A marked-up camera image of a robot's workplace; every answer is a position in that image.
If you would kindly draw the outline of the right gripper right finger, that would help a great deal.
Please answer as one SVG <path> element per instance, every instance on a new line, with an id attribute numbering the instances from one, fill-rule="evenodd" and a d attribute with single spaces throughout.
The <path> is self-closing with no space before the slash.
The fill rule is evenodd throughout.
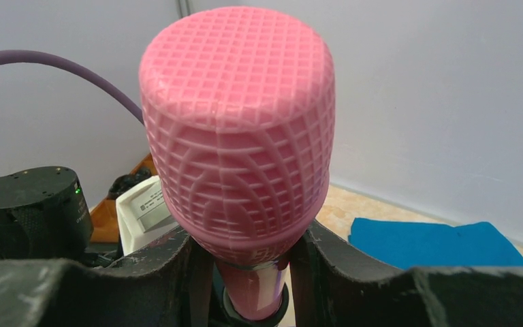
<path id="1" fill-rule="evenodd" d="M 314 221 L 290 252 L 298 326 L 523 326 L 523 268 L 400 270 Z"/>

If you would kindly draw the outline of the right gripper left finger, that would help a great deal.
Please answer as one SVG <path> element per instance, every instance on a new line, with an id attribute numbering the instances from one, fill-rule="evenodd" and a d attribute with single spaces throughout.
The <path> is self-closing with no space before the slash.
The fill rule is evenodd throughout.
<path id="1" fill-rule="evenodd" d="M 0 260 L 0 326 L 204 326 L 211 270 L 181 228 L 106 268 Z"/>

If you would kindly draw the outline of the pink microphone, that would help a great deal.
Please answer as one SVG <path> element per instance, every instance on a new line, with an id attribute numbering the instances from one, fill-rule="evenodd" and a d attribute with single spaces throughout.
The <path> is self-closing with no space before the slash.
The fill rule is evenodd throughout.
<path id="1" fill-rule="evenodd" d="M 187 16 L 142 55 L 144 126 L 173 218 L 216 260 L 235 308 L 271 305 L 320 211 L 335 126 L 332 55 L 310 26 L 229 6 Z"/>

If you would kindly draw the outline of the black mic stand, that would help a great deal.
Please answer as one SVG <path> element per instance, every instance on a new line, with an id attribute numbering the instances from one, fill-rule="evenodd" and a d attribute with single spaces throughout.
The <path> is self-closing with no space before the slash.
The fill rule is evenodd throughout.
<path id="1" fill-rule="evenodd" d="M 234 306 L 227 288 L 223 288 L 221 307 L 230 326 L 278 326 L 289 308 L 289 288 L 285 284 L 277 300 L 261 310 L 243 316 Z"/>

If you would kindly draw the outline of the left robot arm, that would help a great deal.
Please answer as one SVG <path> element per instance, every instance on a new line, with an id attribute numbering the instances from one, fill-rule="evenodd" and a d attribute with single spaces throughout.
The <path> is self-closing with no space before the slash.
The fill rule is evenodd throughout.
<path id="1" fill-rule="evenodd" d="M 74 170 L 43 166 L 0 176 L 0 260 L 79 260 L 92 234 Z"/>

